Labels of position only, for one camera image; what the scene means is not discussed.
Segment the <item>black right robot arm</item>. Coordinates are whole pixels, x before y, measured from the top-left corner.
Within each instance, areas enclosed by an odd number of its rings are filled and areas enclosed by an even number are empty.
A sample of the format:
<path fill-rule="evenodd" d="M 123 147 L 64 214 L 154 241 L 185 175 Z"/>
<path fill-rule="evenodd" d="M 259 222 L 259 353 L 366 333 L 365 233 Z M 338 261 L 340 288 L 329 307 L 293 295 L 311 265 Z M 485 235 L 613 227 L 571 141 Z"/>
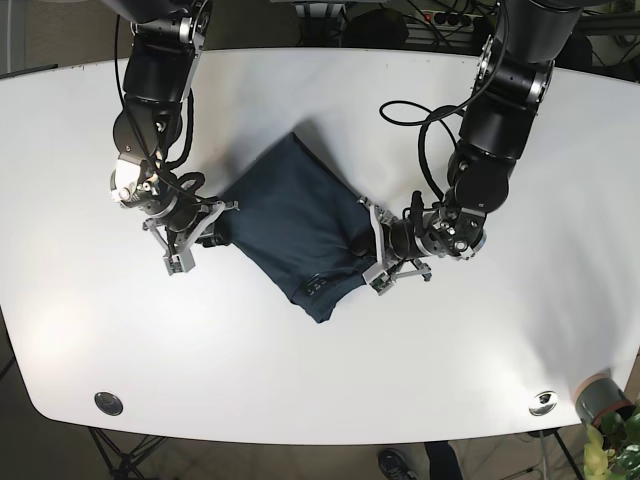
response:
<path fill-rule="evenodd" d="M 130 24 L 132 51 L 115 81 L 121 112 L 113 126 L 119 152 L 110 178 L 113 201 L 146 214 L 144 230 L 164 250 L 169 274 L 195 265 L 195 244 L 223 243 L 215 223 L 235 202 L 203 197 L 200 172 L 176 175 L 188 159 L 194 133 L 192 81 L 204 50 L 208 1 L 110 1 Z"/>

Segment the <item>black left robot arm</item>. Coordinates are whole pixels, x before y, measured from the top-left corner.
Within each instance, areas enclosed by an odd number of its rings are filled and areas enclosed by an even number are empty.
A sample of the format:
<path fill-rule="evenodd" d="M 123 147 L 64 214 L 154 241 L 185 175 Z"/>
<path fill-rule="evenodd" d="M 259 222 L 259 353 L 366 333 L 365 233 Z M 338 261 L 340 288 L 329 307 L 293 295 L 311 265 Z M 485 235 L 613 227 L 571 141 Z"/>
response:
<path fill-rule="evenodd" d="M 555 60 L 586 1 L 500 1 L 495 32 L 479 58 L 472 95 L 444 105 L 418 122 L 418 161 L 436 199 L 426 206 L 420 192 L 400 217 L 367 198 L 376 261 L 364 272 L 367 285 L 385 293 L 397 279 L 414 274 L 430 279 L 427 257 L 472 258 L 484 245 L 484 224 L 509 194 L 509 180 L 528 141 L 548 91 Z M 428 129 L 459 114 L 459 139 L 447 167 L 447 190 L 434 181 L 426 156 Z"/>

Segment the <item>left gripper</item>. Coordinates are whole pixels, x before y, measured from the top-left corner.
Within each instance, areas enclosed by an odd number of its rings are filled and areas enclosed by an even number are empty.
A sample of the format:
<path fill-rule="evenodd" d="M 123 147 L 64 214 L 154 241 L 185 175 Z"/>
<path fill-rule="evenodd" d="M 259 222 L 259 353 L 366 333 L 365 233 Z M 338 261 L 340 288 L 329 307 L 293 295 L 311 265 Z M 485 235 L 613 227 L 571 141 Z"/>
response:
<path fill-rule="evenodd" d="M 369 212 L 376 255 L 363 279 L 379 295 L 400 278 L 419 275 L 430 281 L 428 257 L 469 260 L 486 241 L 485 213 L 445 201 L 426 206 L 419 191 L 399 217 L 365 196 L 358 203 Z"/>

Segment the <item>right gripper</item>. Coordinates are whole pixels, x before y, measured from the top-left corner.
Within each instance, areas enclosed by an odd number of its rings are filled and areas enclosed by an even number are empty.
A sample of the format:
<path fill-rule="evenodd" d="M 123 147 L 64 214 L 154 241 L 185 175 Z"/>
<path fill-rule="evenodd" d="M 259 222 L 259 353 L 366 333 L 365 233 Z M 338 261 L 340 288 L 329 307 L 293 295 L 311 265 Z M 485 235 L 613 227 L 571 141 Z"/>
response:
<path fill-rule="evenodd" d="M 204 181 L 199 172 L 177 177 L 160 161 L 149 165 L 131 155 L 119 156 L 111 175 L 112 200 L 146 215 L 142 228 L 163 248 L 163 261 L 170 275 L 194 268 L 192 246 L 221 243 L 215 233 L 216 221 L 223 213 L 239 208 L 236 201 L 198 196 L 196 192 Z"/>

